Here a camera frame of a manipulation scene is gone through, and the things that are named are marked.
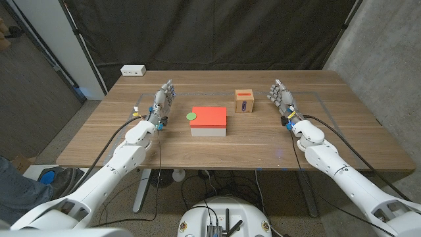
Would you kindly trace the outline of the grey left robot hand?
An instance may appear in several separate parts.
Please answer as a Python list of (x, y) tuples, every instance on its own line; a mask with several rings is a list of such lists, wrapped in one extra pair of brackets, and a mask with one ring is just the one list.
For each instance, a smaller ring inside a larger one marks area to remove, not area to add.
[(172, 106), (172, 102), (176, 97), (172, 80), (163, 84), (156, 92), (153, 105), (149, 108), (149, 114), (146, 121), (154, 124), (158, 130), (168, 123), (168, 114)]

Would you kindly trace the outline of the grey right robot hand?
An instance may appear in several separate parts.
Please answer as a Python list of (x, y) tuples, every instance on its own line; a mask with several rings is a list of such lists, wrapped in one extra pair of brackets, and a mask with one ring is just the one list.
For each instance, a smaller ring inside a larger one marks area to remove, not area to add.
[(281, 124), (288, 130), (292, 130), (295, 124), (304, 119), (292, 93), (279, 79), (275, 79), (275, 84), (271, 86), (267, 98), (278, 108), (281, 114)]

